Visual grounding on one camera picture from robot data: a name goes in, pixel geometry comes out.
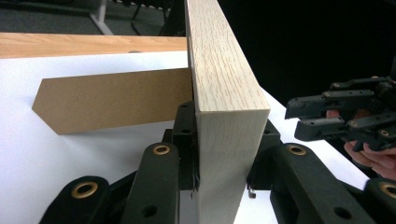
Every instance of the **wood grain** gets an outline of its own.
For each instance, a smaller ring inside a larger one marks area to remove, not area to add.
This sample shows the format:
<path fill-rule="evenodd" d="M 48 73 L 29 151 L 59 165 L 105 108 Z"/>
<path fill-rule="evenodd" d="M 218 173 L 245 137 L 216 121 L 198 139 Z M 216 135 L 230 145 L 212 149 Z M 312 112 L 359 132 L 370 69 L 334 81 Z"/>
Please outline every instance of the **wood grain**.
<path fill-rule="evenodd" d="M 186 50 L 185 37 L 0 33 L 0 58 Z"/>
<path fill-rule="evenodd" d="M 200 224 L 233 223 L 269 114 L 216 0 L 186 0 L 196 103 Z"/>

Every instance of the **finger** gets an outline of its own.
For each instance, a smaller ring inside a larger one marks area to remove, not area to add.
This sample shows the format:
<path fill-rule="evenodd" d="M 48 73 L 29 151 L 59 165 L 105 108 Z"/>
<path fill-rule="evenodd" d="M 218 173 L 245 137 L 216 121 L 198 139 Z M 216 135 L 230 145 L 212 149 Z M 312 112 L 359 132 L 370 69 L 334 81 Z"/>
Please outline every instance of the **finger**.
<path fill-rule="evenodd" d="M 388 178 L 388 179 L 392 179 L 392 180 L 396 180 L 396 168 L 394 169 L 388 169 L 384 166 L 374 166 L 373 170 L 382 175 L 382 177 Z"/>
<path fill-rule="evenodd" d="M 364 151 L 375 155 L 396 155 L 396 147 L 388 148 L 382 151 L 372 151 L 368 144 L 363 145 Z"/>
<path fill-rule="evenodd" d="M 361 154 L 370 161 L 374 161 L 375 163 L 381 164 L 382 166 L 393 169 L 396 167 L 396 160 L 391 156 L 384 155 L 375 155 L 368 153 L 366 151 L 362 151 Z"/>
<path fill-rule="evenodd" d="M 352 150 L 353 147 L 354 145 L 351 142 L 347 142 L 344 144 L 344 149 L 346 150 L 347 154 L 349 154 L 349 156 L 352 157 L 355 162 L 368 167 L 378 166 L 378 164 L 376 164 L 374 161 L 369 160 L 360 152 L 354 152 Z"/>
<path fill-rule="evenodd" d="M 340 116 L 338 110 L 328 110 L 326 111 L 326 118 L 336 118 Z"/>
<path fill-rule="evenodd" d="M 366 109 L 360 109 L 356 112 L 355 117 L 353 119 L 361 119 L 364 117 L 371 116 L 372 114 L 370 113 L 369 110 Z"/>

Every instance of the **dark background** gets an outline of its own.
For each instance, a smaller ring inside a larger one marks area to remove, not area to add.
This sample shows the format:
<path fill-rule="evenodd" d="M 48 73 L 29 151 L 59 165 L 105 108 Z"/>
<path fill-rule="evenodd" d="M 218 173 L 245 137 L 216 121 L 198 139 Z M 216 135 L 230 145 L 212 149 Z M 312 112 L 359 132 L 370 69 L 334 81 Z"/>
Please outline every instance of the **dark background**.
<path fill-rule="evenodd" d="M 383 0 L 219 0 L 259 83 L 283 105 L 335 81 L 388 76 L 396 11 Z"/>

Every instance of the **brass ring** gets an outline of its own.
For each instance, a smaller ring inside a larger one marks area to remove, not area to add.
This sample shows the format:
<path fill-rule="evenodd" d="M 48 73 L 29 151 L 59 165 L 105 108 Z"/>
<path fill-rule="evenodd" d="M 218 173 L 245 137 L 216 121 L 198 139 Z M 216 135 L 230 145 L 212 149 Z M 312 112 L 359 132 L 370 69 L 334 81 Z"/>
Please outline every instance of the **brass ring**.
<path fill-rule="evenodd" d="M 396 185 L 387 182 L 380 182 L 379 188 L 382 192 L 388 194 L 389 197 L 396 199 Z"/>
<path fill-rule="evenodd" d="M 154 149 L 152 149 L 152 152 L 155 155 L 159 155 L 159 156 L 164 155 L 170 151 L 171 151 L 171 148 L 168 146 L 157 146 Z"/>
<path fill-rule="evenodd" d="M 349 124 L 350 124 L 350 126 L 352 126 L 352 127 L 358 127 L 358 123 L 355 122 L 355 121 L 350 121 Z"/>
<path fill-rule="evenodd" d="M 386 137 L 389 136 L 389 133 L 388 133 L 387 131 L 385 131 L 385 130 L 381 130 L 381 134 L 384 135 L 384 136 L 386 136 Z"/>
<path fill-rule="evenodd" d="M 88 187 L 87 190 L 81 191 L 81 188 Z M 72 190 L 73 198 L 83 199 L 90 197 L 98 190 L 98 184 L 92 181 L 81 182 L 77 184 Z"/>
<path fill-rule="evenodd" d="M 297 146 L 289 146 L 288 151 L 297 156 L 303 156 L 306 154 L 305 149 L 297 147 Z"/>

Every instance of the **screw hole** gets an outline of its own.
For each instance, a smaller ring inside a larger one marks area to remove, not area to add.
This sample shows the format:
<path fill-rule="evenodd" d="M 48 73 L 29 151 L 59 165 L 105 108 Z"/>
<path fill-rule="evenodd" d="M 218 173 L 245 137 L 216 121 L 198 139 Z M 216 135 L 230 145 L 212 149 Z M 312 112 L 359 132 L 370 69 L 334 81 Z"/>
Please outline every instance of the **screw hole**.
<path fill-rule="evenodd" d="M 343 219 L 351 219 L 352 218 L 352 215 L 350 215 L 350 213 L 345 208 L 342 208 L 342 207 L 335 207 L 334 213 Z"/>
<path fill-rule="evenodd" d="M 93 195 L 98 189 L 95 182 L 82 182 L 77 184 L 72 190 L 73 198 L 83 199 Z"/>
<path fill-rule="evenodd" d="M 303 156 L 306 154 L 306 151 L 300 147 L 289 147 L 288 150 L 289 152 L 297 156 Z"/>
<path fill-rule="evenodd" d="M 396 185 L 387 182 L 379 183 L 381 190 L 388 194 L 389 197 L 396 199 Z"/>
<path fill-rule="evenodd" d="M 154 217 L 157 214 L 157 207 L 156 206 L 147 206 L 142 210 L 142 217 Z"/>
<path fill-rule="evenodd" d="M 87 193 L 91 189 L 92 189 L 92 185 L 84 185 L 84 186 L 81 186 L 80 188 L 78 188 L 77 192 L 80 193 L 80 194 Z"/>
<path fill-rule="evenodd" d="M 384 136 L 389 136 L 389 133 L 387 131 L 385 131 L 385 130 L 381 130 L 381 134 L 384 135 Z"/>
<path fill-rule="evenodd" d="M 358 127 L 358 123 L 356 121 L 350 121 L 349 125 L 352 127 Z"/>
<path fill-rule="evenodd" d="M 170 150 L 171 150 L 171 148 L 170 148 L 170 147 L 167 147 L 167 146 L 157 146 L 157 147 L 155 147 L 154 149 L 152 149 L 152 152 L 153 152 L 154 154 L 156 154 L 156 155 L 161 156 L 161 155 L 163 155 L 163 154 L 168 153 Z"/>

